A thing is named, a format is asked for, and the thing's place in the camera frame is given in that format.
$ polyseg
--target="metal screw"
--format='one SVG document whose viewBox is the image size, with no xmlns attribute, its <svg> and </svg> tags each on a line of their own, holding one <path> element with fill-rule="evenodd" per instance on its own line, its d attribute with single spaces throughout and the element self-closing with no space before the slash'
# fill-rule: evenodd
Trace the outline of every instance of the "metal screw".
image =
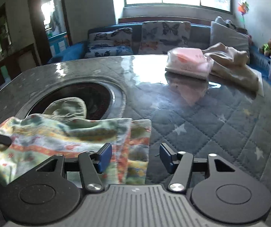
<svg viewBox="0 0 271 227">
<path fill-rule="evenodd" d="M 99 191 L 102 189 L 102 185 L 98 184 L 98 183 L 90 183 L 87 185 L 87 188 L 90 191 Z"/>
<path fill-rule="evenodd" d="M 180 192 L 185 189 L 185 186 L 180 183 L 173 183 L 169 186 L 170 190 L 175 191 L 175 192 Z"/>
</svg>

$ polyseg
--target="doorway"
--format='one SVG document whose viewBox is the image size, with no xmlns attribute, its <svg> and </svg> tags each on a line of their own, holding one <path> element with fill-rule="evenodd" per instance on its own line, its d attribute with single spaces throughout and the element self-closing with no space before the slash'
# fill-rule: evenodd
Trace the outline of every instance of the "doorway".
<svg viewBox="0 0 271 227">
<path fill-rule="evenodd" d="M 30 20 L 43 65 L 72 45 L 64 0 L 28 0 Z"/>
</svg>

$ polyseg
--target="gray pillow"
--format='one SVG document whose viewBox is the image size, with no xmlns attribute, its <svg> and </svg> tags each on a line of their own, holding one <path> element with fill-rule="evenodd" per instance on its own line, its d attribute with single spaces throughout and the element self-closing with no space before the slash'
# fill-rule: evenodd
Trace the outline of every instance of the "gray pillow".
<svg viewBox="0 0 271 227">
<path fill-rule="evenodd" d="M 247 51 L 249 56 L 248 37 L 226 26 L 211 22 L 210 46 L 222 43 L 227 47 L 233 47 L 238 51 Z"/>
</svg>

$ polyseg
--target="plastic bag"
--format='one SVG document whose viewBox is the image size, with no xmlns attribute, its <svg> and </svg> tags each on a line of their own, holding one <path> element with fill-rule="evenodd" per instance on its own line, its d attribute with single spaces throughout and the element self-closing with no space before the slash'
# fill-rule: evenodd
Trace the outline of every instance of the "plastic bag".
<svg viewBox="0 0 271 227">
<path fill-rule="evenodd" d="M 213 60 L 205 57 L 202 50 L 194 48 L 175 48 L 168 51 L 168 72 L 174 72 L 199 79 L 207 79 Z"/>
</svg>

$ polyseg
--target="butterfly pillow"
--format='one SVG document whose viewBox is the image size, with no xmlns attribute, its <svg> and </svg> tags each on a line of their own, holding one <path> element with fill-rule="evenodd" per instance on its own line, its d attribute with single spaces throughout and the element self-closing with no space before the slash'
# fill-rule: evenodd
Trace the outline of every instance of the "butterfly pillow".
<svg viewBox="0 0 271 227">
<path fill-rule="evenodd" d="M 85 59 L 106 56 L 132 55 L 132 54 L 133 54 L 132 49 L 127 46 L 94 48 L 89 49 L 89 52 L 85 54 Z"/>
<path fill-rule="evenodd" d="M 144 22 L 139 54 L 167 54 L 173 48 L 188 47 L 190 30 L 190 22 Z"/>
<path fill-rule="evenodd" d="M 88 35 L 89 49 L 91 47 L 131 46 L 132 28 L 120 28 L 114 31 L 91 33 Z"/>
</svg>

